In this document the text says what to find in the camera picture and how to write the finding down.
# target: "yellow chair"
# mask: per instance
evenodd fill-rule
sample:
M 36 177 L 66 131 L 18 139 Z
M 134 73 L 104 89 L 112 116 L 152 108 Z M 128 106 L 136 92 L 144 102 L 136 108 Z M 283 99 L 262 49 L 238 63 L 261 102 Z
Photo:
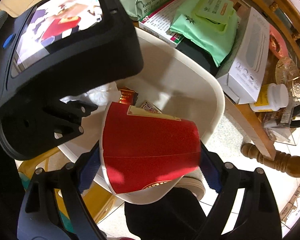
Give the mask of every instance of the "yellow chair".
M 45 163 L 45 171 L 48 170 L 48 162 L 49 157 L 52 155 L 60 152 L 58 148 L 54 148 L 52 150 L 49 150 L 31 160 L 23 161 L 20 167 L 18 168 L 19 175 L 21 179 L 23 180 L 24 186 L 27 184 L 26 180 L 30 182 L 30 179 L 32 175 L 34 174 L 34 171 L 39 165 L 39 163 L 46 161 Z M 63 198 L 59 196 L 58 194 L 59 190 L 55 189 L 55 195 L 56 200 L 58 204 L 58 208 L 60 210 L 61 217 L 64 215 L 66 218 L 69 219 L 69 215 L 66 211 L 65 204 L 63 202 Z M 82 197 L 84 203 L 87 206 L 87 209 L 93 218 L 93 220 L 98 223 L 101 219 L 103 219 L 108 212 L 111 210 L 111 208 L 114 205 L 115 196 L 113 196 L 110 192 L 102 188 L 97 183 L 93 182 L 90 189 L 88 189 L 88 192 Z

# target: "white tissue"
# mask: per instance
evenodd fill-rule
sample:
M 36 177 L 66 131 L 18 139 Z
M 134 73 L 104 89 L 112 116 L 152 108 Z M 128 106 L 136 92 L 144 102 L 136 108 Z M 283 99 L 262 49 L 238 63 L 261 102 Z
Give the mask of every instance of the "white tissue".
M 97 106 L 105 106 L 109 102 L 118 102 L 121 97 L 121 92 L 117 89 L 117 84 L 111 82 L 89 90 L 79 96 L 67 96 L 60 101 L 66 103 L 73 100 L 81 100 L 87 103 L 93 103 Z

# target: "white bottle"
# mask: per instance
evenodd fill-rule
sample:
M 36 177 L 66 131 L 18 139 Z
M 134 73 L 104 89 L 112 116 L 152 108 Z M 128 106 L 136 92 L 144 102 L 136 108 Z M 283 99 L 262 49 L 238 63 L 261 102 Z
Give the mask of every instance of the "white bottle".
M 251 103 L 250 107 L 255 112 L 274 112 L 289 103 L 288 89 L 284 84 L 274 83 L 263 85 L 260 89 L 258 100 Z

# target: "white plastic bin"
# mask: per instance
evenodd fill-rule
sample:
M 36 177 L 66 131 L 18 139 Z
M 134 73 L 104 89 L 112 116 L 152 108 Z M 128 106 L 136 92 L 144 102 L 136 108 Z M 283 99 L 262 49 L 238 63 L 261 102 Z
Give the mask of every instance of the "white plastic bin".
M 139 93 L 136 106 L 148 100 L 164 114 L 194 121 L 202 142 L 206 143 L 225 108 L 223 90 L 218 81 L 180 51 L 141 29 L 136 28 L 136 31 L 144 68 L 134 77 L 117 81 L 117 86 L 126 86 Z M 72 162 L 90 151 L 99 140 L 104 109 L 105 106 L 100 107 L 82 119 L 83 135 L 59 146 Z M 117 196 L 129 203 L 152 203 L 163 197 L 180 179 Z M 101 169 L 94 181 L 110 191 Z

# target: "red and white box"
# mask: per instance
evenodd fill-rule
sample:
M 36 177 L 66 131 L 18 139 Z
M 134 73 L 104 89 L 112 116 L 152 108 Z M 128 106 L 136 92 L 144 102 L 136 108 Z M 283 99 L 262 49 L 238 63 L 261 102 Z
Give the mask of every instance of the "red and white box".
M 183 35 L 169 30 L 178 7 L 185 0 L 170 0 L 139 21 L 139 27 L 160 40 L 176 47 Z

